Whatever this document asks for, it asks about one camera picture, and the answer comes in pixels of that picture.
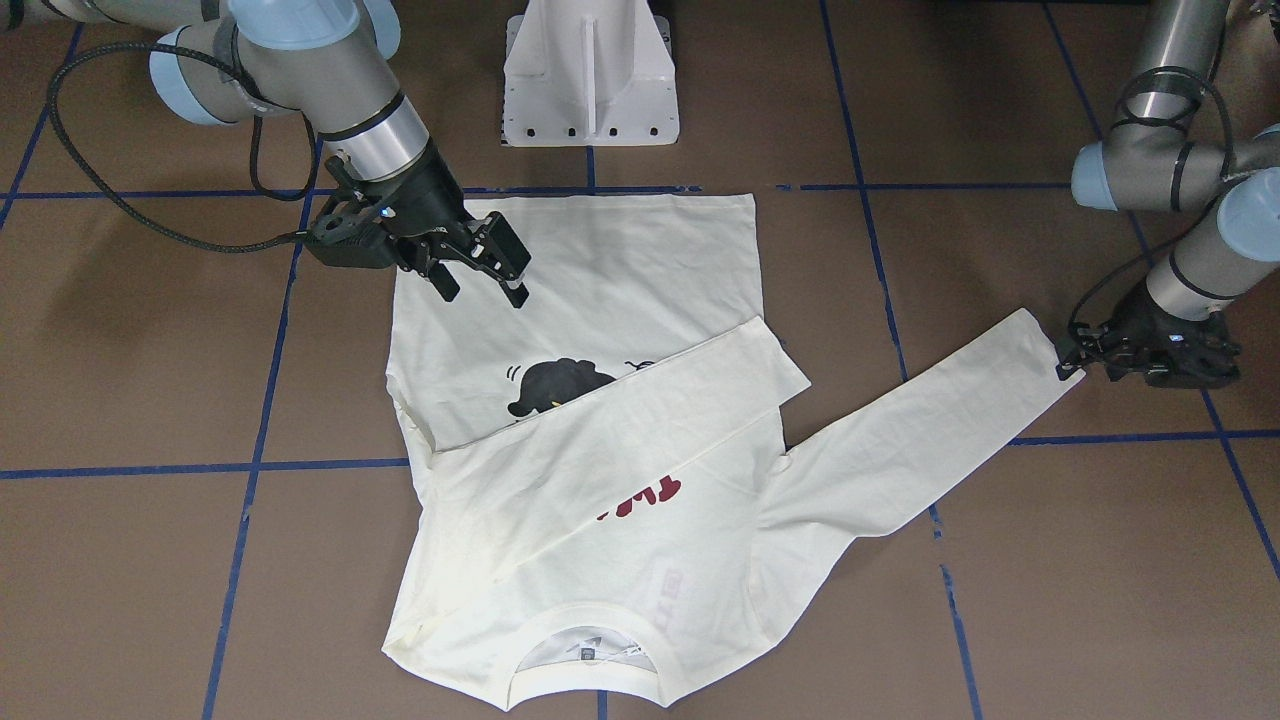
shirt sleeve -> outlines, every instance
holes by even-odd
[[[785,635],[850,542],[892,533],[1080,379],[1019,310],[782,456],[764,480],[753,596]]]

blue tape line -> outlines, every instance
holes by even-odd
[[[209,685],[205,688],[205,707],[202,720],[212,720],[214,701],[218,698],[218,683],[223,675],[223,659],[227,656],[227,638],[232,629],[232,612],[236,609],[236,591],[239,588],[241,564],[244,560],[244,544],[248,542],[250,511],[257,493],[257,470],[248,474],[244,484],[244,503],[241,506],[239,525],[236,530],[236,550],[232,553],[232,569],[227,578],[227,596],[223,598],[223,615],[218,625],[218,641],[214,643],[214,661],[209,669]]]
[[[256,190],[123,190],[116,192],[120,197],[257,197]],[[70,191],[70,192],[19,192],[18,200],[95,200],[105,199],[101,191]]]
[[[202,462],[191,465],[119,465],[100,468],[32,468],[0,470],[0,480],[36,480],[56,478],[114,478],[127,475],[193,475],[215,473],[264,473],[289,470],[361,470],[371,468],[408,468],[408,457],[358,457],[344,460],[275,460],[264,462]]]
[[[969,656],[969,639],[964,632],[964,619],[960,618],[960,609],[956,606],[956,588],[951,579],[951,570],[946,565],[942,569],[942,584],[947,588],[947,605],[951,606],[951,624],[955,626],[956,643],[960,646],[960,664],[964,666],[964,679],[969,688],[969,706],[973,710],[973,720],[982,720],[982,700],[978,697],[978,680],[973,674],[973,659]]]
[[[882,182],[867,190],[1071,190],[1069,182]]]
[[[865,190],[870,192],[891,190],[1070,190],[1069,182],[868,182],[868,183],[817,183],[801,184],[805,192],[832,192]]]
[[[595,190],[595,147],[586,146],[586,187]]]
[[[1231,474],[1235,475],[1235,484],[1240,488],[1245,507],[1249,509],[1249,516],[1253,519],[1253,529],[1257,530],[1258,539],[1262,541],[1262,550],[1266,551],[1267,559],[1271,561],[1271,571],[1280,580],[1280,557],[1276,556],[1276,547],[1271,542],[1271,534],[1267,533],[1267,525],[1262,521],[1262,514],[1258,512],[1258,503],[1253,501],[1249,483],[1244,480],[1244,473],[1240,471],[1240,464],[1235,459],[1235,451],[1231,448],[1230,436],[1222,429],[1222,420],[1217,415],[1217,407],[1213,406],[1213,400],[1210,398],[1208,391],[1202,389],[1201,396],[1204,398],[1204,407],[1213,421],[1213,428],[1219,432],[1219,442],[1222,445],[1222,452],[1226,454],[1226,462],[1231,466]]]
[[[818,0],[822,10],[822,28],[827,35],[827,51],[831,54],[831,72],[836,78],[836,92],[840,95],[840,111],[845,118],[845,135],[849,138],[849,155],[854,161],[854,177],[858,179],[859,196],[863,201],[863,219],[867,222],[867,236],[872,245],[872,260],[876,263],[876,277],[879,279],[881,290],[884,293],[884,318],[888,322],[888,334],[893,341],[893,351],[897,352],[897,369],[902,382],[909,379],[906,372],[906,357],[902,355],[902,341],[897,334],[897,320],[893,318],[893,300],[888,292],[888,278],[884,275],[884,260],[881,258],[879,240],[876,233],[876,219],[872,215],[872,201],[867,193],[867,179],[863,176],[863,160],[858,152],[858,137],[854,135],[854,118],[849,111],[849,100],[845,96],[845,78],[840,72],[840,55],[836,51],[836,38],[831,32],[831,14],[827,12],[827,0]]]
[[[370,468],[408,468],[408,457],[372,457],[367,460],[283,460],[261,462],[264,473],[287,470],[365,470]]]
[[[308,192],[302,201],[302,213],[298,219],[298,229],[307,227],[311,215],[311,201],[315,193]],[[223,618],[218,626],[218,641],[214,644],[214,660],[209,667],[209,685],[205,688],[205,707],[201,720],[212,720],[214,703],[218,701],[218,685],[223,675],[223,660],[227,657],[227,639],[230,635],[232,614],[236,610],[236,592],[239,589],[241,565],[244,560],[244,546],[248,543],[248,523],[253,509],[253,498],[257,495],[257,466],[262,462],[262,452],[266,448],[266,433],[271,420],[271,405],[275,401],[275,383],[280,374],[280,357],[284,355],[284,338],[289,329],[289,299],[293,295],[293,283],[298,279],[298,258],[302,255],[302,245],[293,247],[293,259],[289,263],[289,279],[284,284],[284,299],[280,302],[280,322],[275,331],[275,348],[271,352],[271,370],[266,377],[266,391],[262,397],[262,416],[259,423],[257,439],[253,443],[255,469],[248,474],[244,483],[244,503],[241,509],[239,528],[236,533],[236,550],[232,553],[232,569],[227,577],[227,596],[223,600]]]
[[[1044,10],[1044,19],[1048,20],[1048,29],[1053,32],[1053,41],[1057,42],[1057,51],[1062,55],[1062,61],[1066,63],[1066,72],[1071,76],[1071,85],[1075,86],[1075,94],[1080,97],[1080,104],[1084,105],[1084,114],[1089,118],[1089,126],[1093,128],[1093,137],[1096,140],[1102,140],[1102,126],[1098,124],[1097,115],[1093,114],[1093,105],[1089,102],[1089,96],[1084,92],[1084,83],[1080,82],[1080,74],[1075,72],[1075,63],[1071,61],[1071,53],[1066,49],[1066,41],[1062,40],[1062,33],[1057,29],[1057,20],[1053,19],[1053,12],[1050,10],[1048,3],[1041,3],[1041,9]]]
[[[933,520],[933,539],[942,539],[942,515],[937,503],[929,506],[929,518]]]
[[[531,186],[531,187],[465,187],[466,195],[593,195],[620,193],[660,195],[672,192],[701,192],[700,184],[614,184],[614,186]]]
[[[1280,438],[1280,429],[1276,429],[1276,430],[1225,430],[1222,434],[1225,434],[1230,439]]]
[[[1196,439],[1217,439],[1217,433],[1212,432],[1185,432],[1185,433],[1119,433],[1111,436],[1048,436],[1048,437],[1016,437],[1009,441],[1012,446],[1036,445],[1111,445],[1123,442],[1175,442]]]
[[[196,465],[132,465],[120,468],[46,468],[0,470],[0,480],[33,480],[51,478],[108,478],[124,475],[188,475],[200,473],[247,473],[252,462],[207,462]]]
[[[81,35],[84,33],[84,24],[77,23],[76,31],[72,32],[72,40],[67,45],[67,54],[63,56],[63,64],[69,63],[76,55],[76,47],[79,45]],[[40,115],[36,118],[36,128],[31,131],[31,137],[27,140],[27,149],[22,152],[22,161],[18,163],[18,172],[13,176],[13,183],[9,186],[9,195],[5,197],[4,206],[0,206],[0,229],[4,229],[5,220],[9,219],[9,210],[13,208],[13,201],[18,196],[18,186],[22,184],[22,178],[27,174],[27,168],[31,167],[31,156],[36,154],[36,145],[40,142],[40,136],[45,131],[45,124],[49,122],[49,106],[42,106],[40,109]]]

white long-sleeve shirt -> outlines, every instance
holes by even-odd
[[[489,209],[541,263],[526,309],[397,287],[389,387],[424,514],[384,651],[504,710],[582,688],[667,706],[732,673],[854,538],[900,528],[1074,384],[1019,311],[783,452],[778,405],[808,383],[755,316],[749,199]]]

light blue joint cap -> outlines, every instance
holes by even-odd
[[[1071,197],[1085,208],[1115,210],[1116,201],[1111,197],[1107,184],[1107,169],[1102,160],[1102,143],[1094,142],[1080,149],[1071,169]]]
[[[236,26],[271,50],[311,50],[333,45],[360,26],[355,0],[230,0]]]
[[[1226,193],[1217,232],[1249,260],[1280,263],[1280,168],[1262,170]]]
[[[191,26],[183,26],[169,35],[161,37],[157,42],[164,45],[177,45],[178,35]],[[204,105],[200,100],[196,100],[196,95],[191,92],[191,86],[187,85],[187,78],[182,77],[182,68],[178,67],[178,56],[170,55],[169,53],[151,53],[150,63],[151,65],[151,85],[155,86],[156,94],[160,95],[160,100],[169,106],[179,118],[187,120],[188,123],[196,123],[197,126],[229,126],[232,123],[225,123],[219,120]]]
[[[399,50],[399,15],[392,6],[392,0],[364,0],[369,19],[374,22],[374,40],[384,60]]]

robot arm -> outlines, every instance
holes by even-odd
[[[169,31],[160,44],[195,53],[151,54],[165,104],[198,124],[233,124],[301,111],[332,156],[338,188],[298,240],[328,265],[399,266],[445,300],[456,261],[495,281],[516,307],[530,256],[498,213],[476,219],[385,58],[399,42],[389,0],[47,0],[82,22],[127,22]],[[234,68],[228,74],[195,54]]]
[[[1071,191],[1082,205],[1204,214],[1110,320],[1091,328],[1073,314],[1059,343],[1064,378],[1091,363],[1102,363],[1112,380],[1143,373],[1156,387],[1216,388],[1239,377],[1240,348],[1222,309],[1280,266],[1280,126],[1240,143],[1230,137],[1210,79],[1228,5],[1152,3],[1116,122],[1076,159]],[[1280,4],[1272,13],[1280,17]],[[1206,92],[1224,115],[1225,146],[1187,141]]]

